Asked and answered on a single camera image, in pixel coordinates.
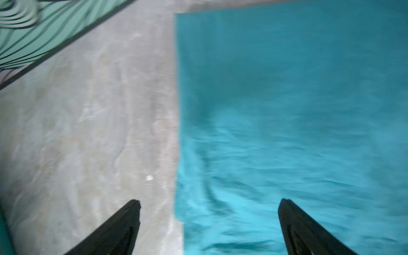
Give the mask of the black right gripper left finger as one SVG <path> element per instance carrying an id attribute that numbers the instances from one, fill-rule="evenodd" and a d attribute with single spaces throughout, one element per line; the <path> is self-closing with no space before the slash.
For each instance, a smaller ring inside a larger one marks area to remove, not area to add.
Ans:
<path id="1" fill-rule="evenodd" d="M 130 200 L 68 255 L 130 255 L 140 227 L 141 204 Z"/>

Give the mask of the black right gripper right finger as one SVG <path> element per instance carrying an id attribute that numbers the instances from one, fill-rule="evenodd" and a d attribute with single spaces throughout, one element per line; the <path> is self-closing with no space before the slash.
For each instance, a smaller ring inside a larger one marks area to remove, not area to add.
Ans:
<path id="1" fill-rule="evenodd" d="M 357 255 L 290 199 L 281 200 L 278 216 L 289 255 Z"/>

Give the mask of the teal cloth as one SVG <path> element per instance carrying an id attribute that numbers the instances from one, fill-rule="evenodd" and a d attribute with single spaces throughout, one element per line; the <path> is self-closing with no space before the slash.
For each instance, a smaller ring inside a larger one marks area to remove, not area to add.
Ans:
<path id="1" fill-rule="evenodd" d="M 408 252 L 408 3 L 178 14 L 187 255 L 284 255 L 290 199 L 359 255 Z"/>

